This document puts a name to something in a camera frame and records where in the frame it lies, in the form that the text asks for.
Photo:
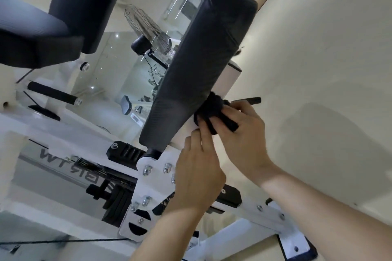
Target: fan motor housing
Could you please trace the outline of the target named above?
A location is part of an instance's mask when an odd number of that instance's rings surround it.
[[[139,56],[145,54],[151,49],[151,42],[144,35],[139,36],[130,46],[132,50]]]

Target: finger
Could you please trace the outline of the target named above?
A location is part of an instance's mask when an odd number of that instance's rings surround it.
[[[241,124],[243,120],[246,118],[246,115],[239,110],[232,108],[228,105],[224,105],[222,112],[228,116],[229,119],[233,120],[234,122]]]
[[[259,117],[253,106],[251,106],[251,104],[247,100],[233,101],[232,103],[230,103],[230,106],[234,109],[242,111],[246,115]]]
[[[199,129],[193,130],[190,139],[191,150],[202,150],[202,136]]]
[[[184,150],[190,150],[190,140],[191,140],[191,137],[190,137],[190,136],[188,136],[188,137],[185,139]]]
[[[217,117],[212,117],[210,118],[210,121],[223,143],[225,143],[228,138],[234,135],[234,133],[228,129],[228,127],[222,122],[221,119]]]
[[[200,135],[202,137],[203,151],[215,150],[213,136],[203,119],[199,119]]]

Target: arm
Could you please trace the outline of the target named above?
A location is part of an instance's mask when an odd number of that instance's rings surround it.
[[[176,165],[176,190],[162,217],[130,261],[180,261],[197,224],[221,192],[226,176],[204,121],[185,140]]]
[[[391,259],[392,228],[274,165],[267,154],[262,119],[247,101],[231,106],[223,113],[238,123],[236,132],[229,131],[219,119],[211,119],[230,160],[290,214],[327,260]]]

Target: hand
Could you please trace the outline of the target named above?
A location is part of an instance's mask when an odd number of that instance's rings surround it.
[[[182,206],[196,207],[204,213],[218,198],[226,175],[220,168],[213,137],[205,121],[199,120],[199,127],[200,130],[186,138],[178,158],[174,199]]]
[[[225,105],[222,112],[239,126],[231,132],[219,118],[210,119],[229,159],[248,179],[259,185],[263,171],[274,166],[267,154],[264,121],[246,100],[232,102],[231,107]]]

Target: floor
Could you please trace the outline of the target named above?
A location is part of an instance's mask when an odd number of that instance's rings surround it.
[[[268,0],[235,61],[230,100],[261,96],[277,165],[392,223],[392,0]],[[228,161],[228,183],[267,196]],[[211,230],[232,219],[215,219]],[[229,260],[284,258],[268,239]]]

